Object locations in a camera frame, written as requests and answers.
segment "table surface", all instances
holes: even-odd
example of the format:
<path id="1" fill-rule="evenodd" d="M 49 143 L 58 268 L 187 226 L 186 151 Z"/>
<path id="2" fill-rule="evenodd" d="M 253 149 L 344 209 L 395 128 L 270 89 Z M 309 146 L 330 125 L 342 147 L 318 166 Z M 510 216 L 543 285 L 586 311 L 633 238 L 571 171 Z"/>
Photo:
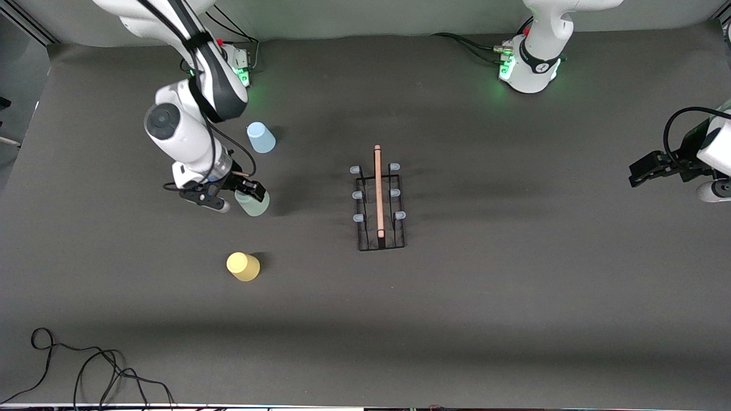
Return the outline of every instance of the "table surface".
<path id="1" fill-rule="evenodd" d="M 724 47 L 718 23 L 577 33 L 522 95 L 450 39 L 266 42 L 221 126 L 278 138 L 258 218 L 161 189 L 171 161 L 142 119 L 184 76 L 174 50 L 51 49 L 0 203 L 0 391 L 41 375 L 45 326 L 180 402 L 728 410 L 728 206 L 627 181 L 670 114 L 728 98 Z M 402 165 L 408 244 L 362 253 L 348 168 L 376 143 Z M 236 251 L 261 259 L 253 282 L 227 273 Z M 85 358 L 57 352 L 16 401 L 70 401 Z M 89 373 L 93 402 L 108 371 Z M 139 402 L 129 383 L 115 400 Z"/>

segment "cable connector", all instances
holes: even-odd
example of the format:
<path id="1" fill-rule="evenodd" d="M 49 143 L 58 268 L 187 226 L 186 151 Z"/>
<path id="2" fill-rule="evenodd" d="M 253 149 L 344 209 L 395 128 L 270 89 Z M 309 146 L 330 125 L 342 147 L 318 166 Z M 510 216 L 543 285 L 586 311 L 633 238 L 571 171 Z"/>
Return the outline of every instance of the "cable connector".
<path id="1" fill-rule="evenodd" d="M 512 56 L 512 46 L 509 46 L 509 45 L 493 46 L 493 53 L 504 54 L 505 56 Z"/>

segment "yellow cup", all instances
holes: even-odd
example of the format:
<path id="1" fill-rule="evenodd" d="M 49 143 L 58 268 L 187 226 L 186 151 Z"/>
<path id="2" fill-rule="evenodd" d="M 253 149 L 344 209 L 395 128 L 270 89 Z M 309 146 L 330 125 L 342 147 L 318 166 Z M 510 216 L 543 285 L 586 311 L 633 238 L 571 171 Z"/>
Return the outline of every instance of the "yellow cup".
<path id="1" fill-rule="evenodd" d="M 259 260 L 253 255 L 235 252 L 226 260 L 226 268 L 241 281 L 251 281 L 259 275 Z"/>

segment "wooden handle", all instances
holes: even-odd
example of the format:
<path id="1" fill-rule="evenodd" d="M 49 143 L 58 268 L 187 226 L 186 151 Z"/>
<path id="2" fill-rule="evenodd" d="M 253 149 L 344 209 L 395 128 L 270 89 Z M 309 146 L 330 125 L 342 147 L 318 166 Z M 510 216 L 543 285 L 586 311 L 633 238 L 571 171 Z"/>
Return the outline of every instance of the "wooden handle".
<path id="1" fill-rule="evenodd" d="M 376 217 L 378 219 L 378 237 L 384 238 L 386 230 L 383 228 L 383 183 L 381 182 L 381 146 L 376 144 L 373 149 L 376 169 Z"/>

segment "gray floor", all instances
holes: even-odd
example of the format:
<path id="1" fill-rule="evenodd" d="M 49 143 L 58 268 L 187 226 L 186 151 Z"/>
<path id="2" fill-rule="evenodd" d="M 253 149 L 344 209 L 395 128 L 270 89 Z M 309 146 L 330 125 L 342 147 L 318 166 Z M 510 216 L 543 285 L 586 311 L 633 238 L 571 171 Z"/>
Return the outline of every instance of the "gray floor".
<path id="1" fill-rule="evenodd" d="M 671 113 L 728 99 L 720 33 L 578 33 L 534 96 L 449 39 L 266 42 L 222 125 L 280 139 L 256 219 L 160 188 L 170 159 L 141 123 L 181 79 L 173 50 L 56 48 L 0 198 L 0 391 L 42 372 L 43 325 L 184 402 L 728 410 L 727 206 L 627 181 Z M 403 166 L 408 245 L 359 253 L 347 170 L 375 143 Z M 226 272 L 234 251 L 260 256 L 256 280 Z M 59 352 L 18 400 L 69 401 L 82 360 Z M 90 372 L 93 401 L 108 374 Z"/>
<path id="2" fill-rule="evenodd" d="M 0 136 L 22 142 L 50 66 L 45 47 L 0 15 L 0 96 L 12 101 L 0 111 Z M 18 150 L 0 144 L 0 193 L 5 188 Z"/>

